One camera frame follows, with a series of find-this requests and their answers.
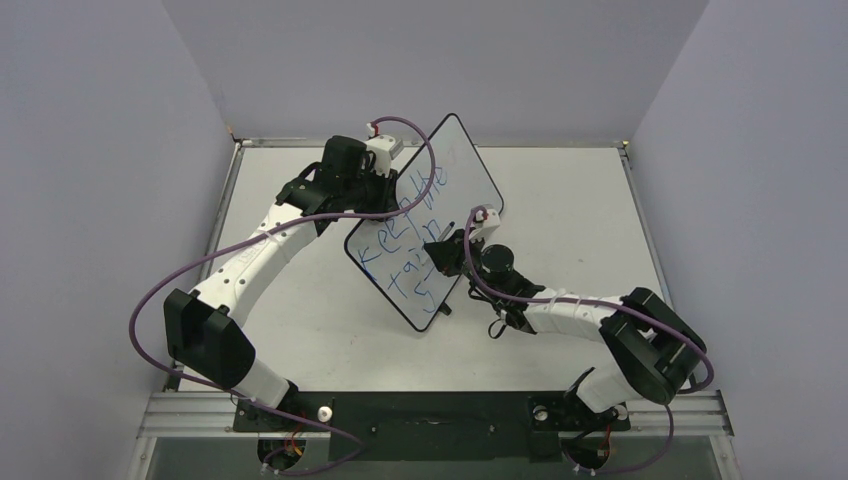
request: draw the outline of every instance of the cable clip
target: cable clip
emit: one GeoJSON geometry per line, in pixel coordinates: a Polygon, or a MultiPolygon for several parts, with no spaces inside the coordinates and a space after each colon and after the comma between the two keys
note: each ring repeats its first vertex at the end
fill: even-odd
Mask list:
{"type": "Polygon", "coordinates": [[[279,246],[281,246],[281,247],[282,247],[282,246],[283,246],[283,239],[282,239],[282,238],[277,238],[277,237],[275,237],[275,236],[271,235],[271,234],[270,234],[270,233],[268,233],[268,232],[269,232],[269,230],[263,230],[263,231],[262,231],[262,233],[264,233],[264,234],[265,234],[265,236],[266,236],[266,237],[268,237],[268,238],[269,238],[272,242],[274,242],[274,243],[276,243],[277,245],[279,245],[279,246]]]}
{"type": "Polygon", "coordinates": [[[564,288],[557,290],[556,293],[554,294],[554,296],[551,297],[551,301],[548,302],[548,311],[549,312],[553,311],[554,305],[556,304],[556,301],[559,300],[560,298],[566,296],[567,294],[568,294],[568,291],[564,288]]]}
{"type": "Polygon", "coordinates": [[[577,295],[577,301],[574,302],[574,311],[571,312],[572,318],[577,318],[577,310],[580,308],[580,302],[582,302],[583,300],[585,300],[583,297],[577,295]]]}

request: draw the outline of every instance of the red wire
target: red wire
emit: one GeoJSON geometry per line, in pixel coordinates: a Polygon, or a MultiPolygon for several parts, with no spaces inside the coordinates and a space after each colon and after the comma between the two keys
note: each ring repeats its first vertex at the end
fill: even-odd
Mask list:
{"type": "MultiPolygon", "coordinates": [[[[301,412],[300,416],[305,417],[306,412],[301,412]]],[[[292,451],[294,451],[294,436],[297,435],[297,433],[300,432],[302,429],[303,429],[303,424],[298,423],[297,426],[294,428],[294,431],[292,431],[291,436],[286,438],[286,440],[283,442],[283,446],[285,447],[286,445],[291,445],[291,449],[292,449],[292,451]]]]}
{"type": "Polygon", "coordinates": [[[607,425],[607,436],[604,438],[604,442],[601,443],[601,446],[598,447],[599,450],[604,448],[604,445],[607,445],[609,443],[609,437],[610,437],[611,433],[612,433],[612,425],[607,425]]]}

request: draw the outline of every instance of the white table surface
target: white table surface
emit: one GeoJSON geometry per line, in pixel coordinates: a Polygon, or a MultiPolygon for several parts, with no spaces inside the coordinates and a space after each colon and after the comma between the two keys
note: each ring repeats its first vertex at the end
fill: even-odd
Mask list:
{"type": "MultiPolygon", "coordinates": [[[[506,204],[490,243],[515,252],[516,270],[534,283],[580,294],[626,294],[635,286],[660,294],[615,149],[479,150],[506,204]]],[[[413,151],[407,148],[395,168],[413,151]]],[[[219,245],[245,239],[282,186],[321,153],[246,149],[219,245]]],[[[260,358],[301,390],[564,389],[587,368],[613,361],[604,345],[561,335],[507,329],[490,339],[494,312],[466,296],[465,279],[448,297],[453,314],[415,332],[345,255],[344,238],[354,224],[337,222],[301,251],[245,326],[260,358]]]]}

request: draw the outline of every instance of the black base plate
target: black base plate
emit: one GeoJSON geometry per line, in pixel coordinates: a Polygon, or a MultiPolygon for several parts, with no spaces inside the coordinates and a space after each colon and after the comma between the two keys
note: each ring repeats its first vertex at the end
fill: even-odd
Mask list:
{"type": "MultiPolygon", "coordinates": [[[[569,409],[563,392],[300,392],[287,407],[315,420],[318,408],[333,410],[330,424],[363,439],[363,461],[473,461],[524,457],[530,461],[562,461],[559,432],[582,432],[593,419],[569,409]],[[544,404],[548,420],[533,418],[544,404]]],[[[291,430],[293,422],[239,403],[233,430],[291,430]]],[[[612,429],[628,430],[628,421],[612,429]]],[[[305,431],[319,431],[306,427],[305,431]]],[[[334,435],[330,459],[356,446],[334,435]]]]}

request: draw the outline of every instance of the whiteboard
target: whiteboard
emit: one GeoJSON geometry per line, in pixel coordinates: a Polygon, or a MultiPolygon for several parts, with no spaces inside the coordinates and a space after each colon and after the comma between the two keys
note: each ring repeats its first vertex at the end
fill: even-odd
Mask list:
{"type": "MultiPolygon", "coordinates": [[[[363,220],[345,240],[348,257],[371,283],[419,332],[423,332],[459,277],[436,272],[424,243],[442,232],[463,228],[468,214],[489,204],[499,213],[504,201],[465,127],[455,114],[442,120],[430,136],[436,171],[430,192],[411,211],[385,222],[363,220]]],[[[426,147],[418,149],[400,171],[398,205],[403,208],[420,195],[430,172],[426,147]]]]}

